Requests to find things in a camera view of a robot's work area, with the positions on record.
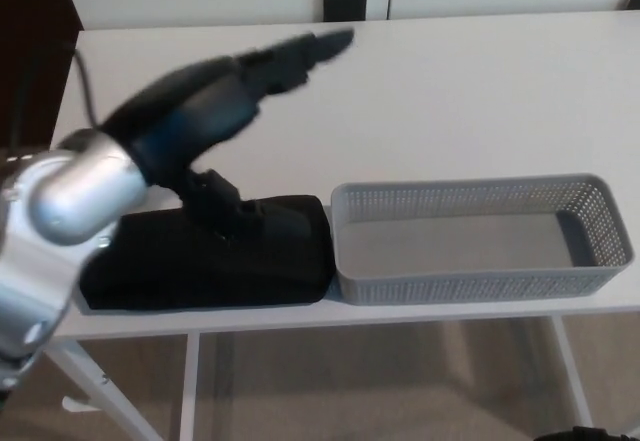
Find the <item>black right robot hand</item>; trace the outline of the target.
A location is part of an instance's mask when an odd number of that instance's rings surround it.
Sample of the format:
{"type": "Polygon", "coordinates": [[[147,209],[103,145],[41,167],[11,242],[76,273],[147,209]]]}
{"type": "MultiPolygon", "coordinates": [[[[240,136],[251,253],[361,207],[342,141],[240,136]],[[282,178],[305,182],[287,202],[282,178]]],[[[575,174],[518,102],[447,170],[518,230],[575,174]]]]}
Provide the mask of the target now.
{"type": "Polygon", "coordinates": [[[534,441],[639,441],[639,439],[625,434],[611,434],[601,428],[574,426],[570,430],[541,435],[534,441]]]}

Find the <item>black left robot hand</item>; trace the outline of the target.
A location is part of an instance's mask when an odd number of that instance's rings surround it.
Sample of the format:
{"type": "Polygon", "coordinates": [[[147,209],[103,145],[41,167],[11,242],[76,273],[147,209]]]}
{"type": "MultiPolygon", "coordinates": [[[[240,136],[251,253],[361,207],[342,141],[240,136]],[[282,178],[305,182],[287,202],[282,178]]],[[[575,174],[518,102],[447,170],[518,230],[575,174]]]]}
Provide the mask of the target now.
{"type": "Polygon", "coordinates": [[[352,43],[351,28],[304,34],[261,50],[222,56],[170,72],[122,104],[101,125],[146,182],[173,191],[197,227],[224,239],[306,239],[308,219],[293,210],[244,200],[214,170],[192,163],[247,128],[261,100],[304,85],[309,72],[352,43]]]}

